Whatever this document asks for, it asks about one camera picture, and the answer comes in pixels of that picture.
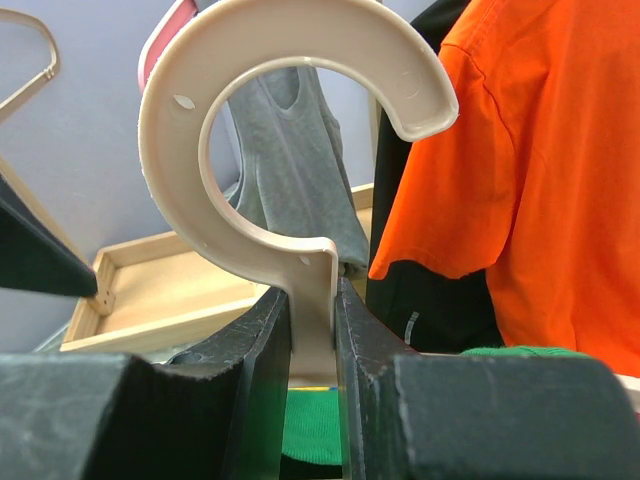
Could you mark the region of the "green tank top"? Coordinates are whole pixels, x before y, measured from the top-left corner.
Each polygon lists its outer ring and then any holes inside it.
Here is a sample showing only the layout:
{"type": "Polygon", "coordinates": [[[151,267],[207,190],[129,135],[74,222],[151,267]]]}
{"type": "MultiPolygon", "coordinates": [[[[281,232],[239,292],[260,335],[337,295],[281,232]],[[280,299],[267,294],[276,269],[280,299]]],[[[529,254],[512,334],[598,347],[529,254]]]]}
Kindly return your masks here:
{"type": "Polygon", "coordinates": [[[287,395],[282,456],[321,467],[341,467],[336,387],[296,387],[287,395]]]}

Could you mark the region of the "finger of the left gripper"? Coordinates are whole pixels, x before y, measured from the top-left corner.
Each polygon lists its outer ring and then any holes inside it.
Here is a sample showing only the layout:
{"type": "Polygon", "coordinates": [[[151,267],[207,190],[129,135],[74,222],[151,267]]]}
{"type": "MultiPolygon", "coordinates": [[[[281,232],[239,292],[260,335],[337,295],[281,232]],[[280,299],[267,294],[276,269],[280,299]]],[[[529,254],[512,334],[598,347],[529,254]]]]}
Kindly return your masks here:
{"type": "Polygon", "coordinates": [[[59,296],[92,297],[93,270],[38,220],[1,180],[1,286],[59,296]]]}

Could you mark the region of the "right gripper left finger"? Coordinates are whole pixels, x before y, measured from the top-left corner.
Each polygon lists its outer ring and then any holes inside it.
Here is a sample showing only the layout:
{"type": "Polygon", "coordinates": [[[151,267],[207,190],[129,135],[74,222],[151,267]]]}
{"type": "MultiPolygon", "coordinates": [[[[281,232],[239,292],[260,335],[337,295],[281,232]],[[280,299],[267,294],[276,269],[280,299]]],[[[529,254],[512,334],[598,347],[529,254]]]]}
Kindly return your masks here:
{"type": "Polygon", "coordinates": [[[130,354],[5,354],[5,479],[275,479],[289,302],[268,290],[164,364],[130,354]]]}

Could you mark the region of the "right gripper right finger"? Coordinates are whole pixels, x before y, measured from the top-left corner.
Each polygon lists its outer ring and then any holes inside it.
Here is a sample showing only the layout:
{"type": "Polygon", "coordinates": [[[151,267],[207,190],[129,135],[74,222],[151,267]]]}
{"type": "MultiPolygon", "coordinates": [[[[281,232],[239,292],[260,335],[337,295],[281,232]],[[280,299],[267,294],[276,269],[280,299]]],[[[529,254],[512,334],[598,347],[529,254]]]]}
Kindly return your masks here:
{"type": "Polygon", "coordinates": [[[347,479],[635,479],[639,421],[585,357],[423,355],[348,280],[335,304],[347,479]]]}

